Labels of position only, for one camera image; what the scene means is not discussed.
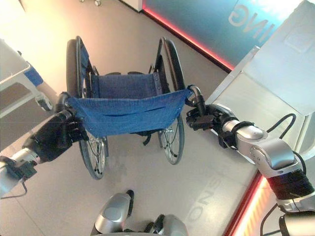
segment wheelchair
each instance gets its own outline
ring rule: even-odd
[[[165,73],[162,48],[166,52],[174,92]],[[100,76],[92,66],[82,39],[77,36],[67,44],[66,85],[71,96],[67,104],[77,112],[88,134],[80,141],[80,151],[86,168],[94,179],[104,175],[108,157],[107,136],[138,134],[146,136],[148,144],[153,133],[167,160],[180,162],[185,142],[181,111],[191,90],[184,83],[181,65],[174,43],[161,38],[155,64],[149,73],[118,72]]]

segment red led light strip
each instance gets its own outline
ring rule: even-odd
[[[156,13],[154,13],[152,10],[148,9],[145,5],[143,5],[143,10],[149,14],[150,16],[152,16],[153,18],[155,18],[156,20],[158,20],[159,22],[161,22],[162,24],[166,25],[167,27],[169,27],[170,29],[172,29],[173,31],[175,31],[177,34],[179,34],[180,36],[182,36],[184,39],[186,39],[188,42],[190,42],[191,44],[193,44],[194,46],[196,46],[197,48],[199,48],[200,50],[202,50],[203,52],[205,52],[207,55],[211,56],[212,58],[214,58],[215,60],[219,61],[222,65],[224,65],[225,67],[227,67],[230,70],[233,70],[234,66],[231,65],[229,62],[225,61],[223,58],[221,58],[219,55],[215,54],[214,52],[211,52],[209,49],[207,49],[205,46],[203,46],[201,43],[197,42],[195,39],[193,39],[191,36],[189,36],[188,34],[186,34],[185,32],[183,32],[182,30],[180,30],[178,27],[174,26],[172,23],[170,23],[168,20],[162,18],[161,16],[157,15]]]
[[[261,223],[261,219],[265,213],[265,206],[268,204],[271,194],[268,181],[257,171],[223,235],[256,235],[257,226]]]
[[[239,224],[235,228],[233,236],[251,236],[254,234],[253,228],[260,224],[264,210],[263,206],[268,201],[269,192],[264,191],[267,186],[268,182],[266,178],[261,177],[250,203],[243,213]]]

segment denim fabric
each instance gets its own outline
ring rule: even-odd
[[[24,74],[35,86],[44,82],[39,73],[32,66],[28,71],[24,72]]]
[[[148,75],[92,75],[92,93],[96,98],[142,99],[160,95],[156,88],[158,74]]]
[[[81,43],[81,71],[80,71],[80,77],[81,77],[81,84],[83,83],[83,80],[85,79],[88,63],[89,63],[89,53],[87,49],[85,48],[84,44]]]
[[[67,100],[95,137],[165,129],[180,114],[189,89],[144,99],[75,98]]]

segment gray floor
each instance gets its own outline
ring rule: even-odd
[[[42,75],[48,85],[43,90],[49,89],[52,100],[66,90],[66,42],[76,35],[83,38],[101,74],[147,72],[158,40],[165,36],[176,44],[186,83],[201,87],[205,97],[226,76],[155,22],[117,0],[104,0],[100,7],[92,0],[43,2],[23,0],[26,20],[2,33]],[[28,113],[27,105],[24,109],[35,119],[36,113]],[[1,201],[1,235],[89,235],[102,205],[111,195],[128,189],[135,191],[135,202],[127,227],[142,230],[148,220],[172,213],[186,223],[192,236],[221,235],[255,168],[237,153],[221,149],[211,132],[194,132],[185,126],[185,135],[184,157],[177,166],[167,162],[156,135],[146,147],[143,138],[135,135],[110,136],[107,172],[99,181],[89,176],[74,144],[57,160],[37,167],[38,173],[27,181],[26,196]],[[17,151],[26,137],[9,146],[5,154]],[[21,191],[17,187],[12,193]]]

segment blue wall panel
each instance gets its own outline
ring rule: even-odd
[[[144,8],[235,66],[261,47],[301,0],[145,0]]]

